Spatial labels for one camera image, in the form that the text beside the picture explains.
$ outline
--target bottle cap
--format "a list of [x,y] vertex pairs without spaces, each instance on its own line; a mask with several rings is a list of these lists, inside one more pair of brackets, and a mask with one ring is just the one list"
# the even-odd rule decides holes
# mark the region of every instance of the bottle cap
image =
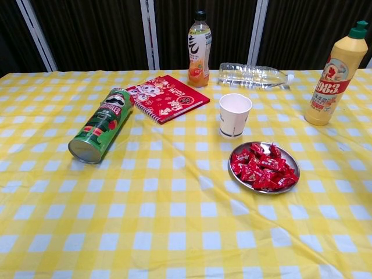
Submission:
[[195,13],[195,20],[206,20],[207,14],[204,10],[199,10]]
[[295,79],[295,76],[293,74],[289,74],[286,84],[291,84],[294,79]]
[[365,27],[368,25],[368,22],[361,20],[356,23],[356,27],[351,28],[348,37],[353,39],[364,39],[367,34],[367,29]]

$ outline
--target plastic bottle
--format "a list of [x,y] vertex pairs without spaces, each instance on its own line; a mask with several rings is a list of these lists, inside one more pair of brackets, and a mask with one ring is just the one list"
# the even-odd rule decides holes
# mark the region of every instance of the plastic bottle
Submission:
[[188,32],[188,53],[190,67],[188,81],[195,87],[203,87],[209,81],[209,52],[212,44],[212,33],[205,23],[206,13],[199,10],[195,13],[195,23]]
[[348,36],[333,46],[305,112],[305,119],[311,124],[321,126],[330,121],[333,111],[368,51],[364,40],[368,23],[363,20],[356,25]]
[[270,67],[249,66],[236,63],[222,63],[219,70],[219,83],[246,88],[271,88],[281,84],[290,84],[293,74]]

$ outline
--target pringles can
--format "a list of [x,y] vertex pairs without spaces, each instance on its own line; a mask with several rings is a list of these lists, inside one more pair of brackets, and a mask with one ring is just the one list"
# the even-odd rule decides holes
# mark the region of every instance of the pringles can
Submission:
[[114,88],[80,132],[70,141],[69,150],[78,160],[97,164],[116,133],[133,110],[134,99],[124,89]]

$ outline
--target curtain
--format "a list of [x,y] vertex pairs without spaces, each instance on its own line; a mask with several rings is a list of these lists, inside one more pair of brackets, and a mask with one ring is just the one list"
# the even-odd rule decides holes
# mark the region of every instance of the curtain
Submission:
[[211,69],[221,62],[246,64],[256,0],[154,0],[161,69],[187,69],[187,34],[194,14],[204,9],[212,31]]
[[0,1],[0,77],[46,71],[16,1]]
[[139,0],[30,2],[60,71],[148,69]]
[[[366,41],[371,46],[371,0],[269,0],[257,64],[281,70],[323,69],[333,44],[359,20],[369,22]],[[369,47],[360,67],[371,57]]]

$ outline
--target white paper cup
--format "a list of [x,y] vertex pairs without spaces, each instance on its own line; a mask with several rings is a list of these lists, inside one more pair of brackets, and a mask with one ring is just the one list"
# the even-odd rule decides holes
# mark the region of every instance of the white paper cup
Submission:
[[227,94],[220,98],[220,133],[226,138],[242,135],[252,101],[240,94]]

